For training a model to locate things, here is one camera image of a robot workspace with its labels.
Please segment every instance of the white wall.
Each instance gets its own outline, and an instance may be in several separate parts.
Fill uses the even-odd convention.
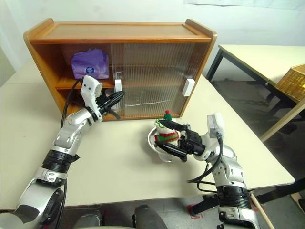
[[[305,11],[255,7],[187,5],[183,0],[2,0],[8,18],[1,23],[2,48],[15,69],[31,56],[22,34],[45,18],[55,21],[185,21],[194,19],[218,34],[205,67],[218,44],[305,46]],[[217,79],[249,79],[232,64],[223,63]]]
[[[0,87],[15,73],[15,69],[0,48]]]

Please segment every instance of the wooden cabinet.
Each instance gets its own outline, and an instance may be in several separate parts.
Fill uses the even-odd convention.
[[[103,88],[122,80],[125,96],[116,111],[122,119],[162,117],[169,109],[183,114],[189,97],[187,79],[198,81],[216,33],[193,20],[185,23],[54,22],[46,19],[24,33],[24,40],[56,104],[62,111],[75,83],[75,53],[101,49],[108,54],[110,78]],[[81,100],[80,84],[73,100]],[[79,107],[70,105],[68,113]],[[104,120],[114,120],[107,115]]]

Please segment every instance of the wicker basket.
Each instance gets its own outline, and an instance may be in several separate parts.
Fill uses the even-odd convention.
[[[301,101],[305,98],[305,64],[292,67],[275,86],[290,97]]]

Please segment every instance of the green hat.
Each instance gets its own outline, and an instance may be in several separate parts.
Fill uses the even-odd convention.
[[[165,114],[164,114],[164,117],[163,117],[165,120],[167,121],[171,121],[172,120],[172,116],[170,114],[170,111],[169,110],[166,110],[165,111]]]

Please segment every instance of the wooden stick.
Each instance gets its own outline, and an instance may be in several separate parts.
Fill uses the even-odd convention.
[[[261,136],[261,141],[264,142],[272,135],[274,135],[279,129],[286,125],[291,119],[293,119],[297,114],[299,114],[303,109],[305,109],[305,99],[301,100],[294,108],[292,108],[283,118],[281,118],[274,126],[266,131]]]
[[[266,215],[265,211],[263,210],[262,206],[260,205],[260,203],[258,202],[258,200],[256,199],[256,197],[253,193],[251,194],[251,200],[255,204],[255,206],[258,208],[259,212],[262,214],[262,216],[263,216],[264,220],[266,221],[268,227],[270,229],[275,229],[272,222],[270,221],[270,219]]]

